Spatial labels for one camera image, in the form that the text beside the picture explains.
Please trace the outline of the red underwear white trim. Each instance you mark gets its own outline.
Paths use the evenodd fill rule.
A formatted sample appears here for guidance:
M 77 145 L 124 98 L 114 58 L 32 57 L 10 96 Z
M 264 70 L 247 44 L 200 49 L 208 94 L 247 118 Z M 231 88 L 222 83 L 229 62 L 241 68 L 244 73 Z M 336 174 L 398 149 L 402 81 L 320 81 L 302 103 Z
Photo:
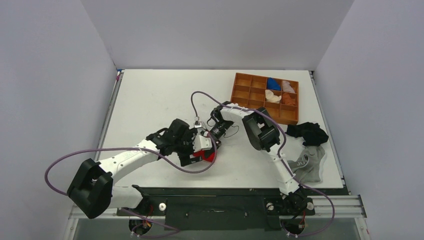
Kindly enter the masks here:
M 213 149 L 209 150 L 201 150 L 198 152 L 193 153 L 193 157 L 197 162 L 199 161 L 206 161 L 209 163 L 212 163 L 215 159 L 216 151 Z

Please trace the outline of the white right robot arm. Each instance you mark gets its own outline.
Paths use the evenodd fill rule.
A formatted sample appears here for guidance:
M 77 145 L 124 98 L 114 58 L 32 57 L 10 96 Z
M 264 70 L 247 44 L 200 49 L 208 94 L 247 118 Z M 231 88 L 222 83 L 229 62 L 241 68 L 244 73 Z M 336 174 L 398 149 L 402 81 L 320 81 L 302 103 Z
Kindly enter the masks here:
M 300 188 L 300 184 L 295 180 L 295 174 L 282 153 L 287 141 L 286 137 L 283 137 L 283 141 L 280 139 L 280 134 L 284 131 L 270 117 L 267 110 L 264 107 L 253 109 L 225 102 L 212 110 L 211 118 L 217 124 L 231 122 L 244 127 L 252 147 L 270 159 L 279 191 L 286 195 L 282 199 L 283 209 L 289 214 L 296 213 L 302 207 L 302 200 L 293 193 Z

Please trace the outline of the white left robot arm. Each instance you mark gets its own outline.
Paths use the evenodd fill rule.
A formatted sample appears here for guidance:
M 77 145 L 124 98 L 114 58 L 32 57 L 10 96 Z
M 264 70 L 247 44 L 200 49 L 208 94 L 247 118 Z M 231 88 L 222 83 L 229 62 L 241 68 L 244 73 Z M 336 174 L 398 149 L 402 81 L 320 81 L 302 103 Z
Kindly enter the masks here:
M 89 219 L 112 208 L 128 208 L 136 215 L 143 215 L 149 210 L 148 199 L 136 185 L 116 186 L 119 180 L 173 153 L 182 165 L 187 165 L 195 153 L 216 150 L 217 143 L 210 132 L 175 119 L 169 127 L 149 134 L 135 147 L 99 161 L 85 160 L 66 194 Z

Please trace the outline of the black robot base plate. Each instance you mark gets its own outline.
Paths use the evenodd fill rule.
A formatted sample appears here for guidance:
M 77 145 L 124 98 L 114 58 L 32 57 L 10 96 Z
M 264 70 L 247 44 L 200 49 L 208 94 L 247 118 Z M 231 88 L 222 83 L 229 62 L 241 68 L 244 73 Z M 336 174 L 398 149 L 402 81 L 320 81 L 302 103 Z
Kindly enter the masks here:
M 139 235 L 161 226 L 166 231 L 224 231 L 263 229 L 292 231 L 305 228 L 307 209 L 314 197 L 345 196 L 344 188 L 314 191 L 301 187 L 283 196 L 277 188 L 136 188 L 142 201 L 134 208 L 121 207 L 119 216 L 135 217 L 130 229 Z

